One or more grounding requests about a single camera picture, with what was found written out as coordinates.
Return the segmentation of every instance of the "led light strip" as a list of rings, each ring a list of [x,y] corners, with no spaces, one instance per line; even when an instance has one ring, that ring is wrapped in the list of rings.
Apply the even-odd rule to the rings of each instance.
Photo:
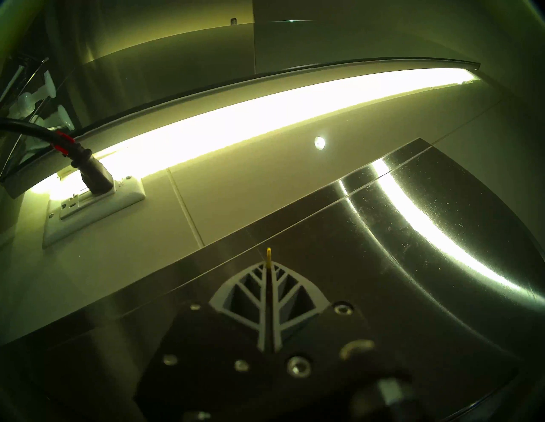
[[[193,116],[125,140],[95,156],[116,179],[128,174],[144,177],[200,155],[347,107],[475,79],[477,77],[466,69],[435,68],[383,72],[318,83]],[[57,191],[56,196],[65,196],[67,189],[82,188],[76,179],[80,179],[78,173],[67,177],[64,189]],[[36,185],[33,192],[50,191],[54,194],[50,185],[55,182],[55,177],[46,180],[48,182]]]

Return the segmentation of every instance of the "outlet cover plate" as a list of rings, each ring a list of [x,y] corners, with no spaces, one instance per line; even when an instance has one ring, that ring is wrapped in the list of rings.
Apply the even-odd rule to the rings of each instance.
[[[134,176],[128,176],[121,181],[116,180],[111,191],[98,197],[82,192],[62,201],[50,199],[45,217],[42,247],[45,249],[75,231],[135,204],[145,197],[142,181]]]

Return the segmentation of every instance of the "screw hole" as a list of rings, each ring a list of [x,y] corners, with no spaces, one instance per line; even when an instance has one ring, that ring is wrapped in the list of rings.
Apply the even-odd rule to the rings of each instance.
[[[237,372],[248,372],[250,370],[250,365],[245,360],[237,360],[235,362],[235,371]]]
[[[294,356],[288,361],[288,374],[294,378],[306,378],[311,373],[310,362],[302,356]]]
[[[354,313],[352,305],[346,302],[336,303],[333,309],[339,315],[352,315]]]
[[[209,420],[212,415],[208,412],[185,412],[181,417],[182,422],[190,422],[194,420]]]
[[[167,366],[174,366],[178,363],[178,357],[175,354],[166,354],[163,356],[163,363]]]

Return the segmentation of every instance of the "black cable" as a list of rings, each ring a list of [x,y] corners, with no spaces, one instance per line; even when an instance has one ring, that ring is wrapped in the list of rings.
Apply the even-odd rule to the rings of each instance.
[[[68,157],[72,159],[72,167],[80,171],[81,179],[91,193],[101,195],[113,188],[113,177],[108,170],[93,157],[93,152],[90,149],[85,149],[78,142],[71,142],[72,138],[68,136],[65,138],[63,134],[50,131],[45,127],[15,119],[0,118],[1,130],[40,138],[63,149],[63,154],[66,152]]]
[[[83,148],[79,144],[70,142],[57,132],[50,131],[45,127],[41,127],[26,121],[0,118],[0,130],[33,136],[49,142],[50,144],[57,145],[65,149],[68,152],[68,156],[72,160],[77,160],[80,158],[83,151]]]

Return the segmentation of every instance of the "yellow pin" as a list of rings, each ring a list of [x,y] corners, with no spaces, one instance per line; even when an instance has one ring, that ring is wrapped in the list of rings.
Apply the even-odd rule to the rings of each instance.
[[[267,248],[267,268],[271,269],[271,248]]]

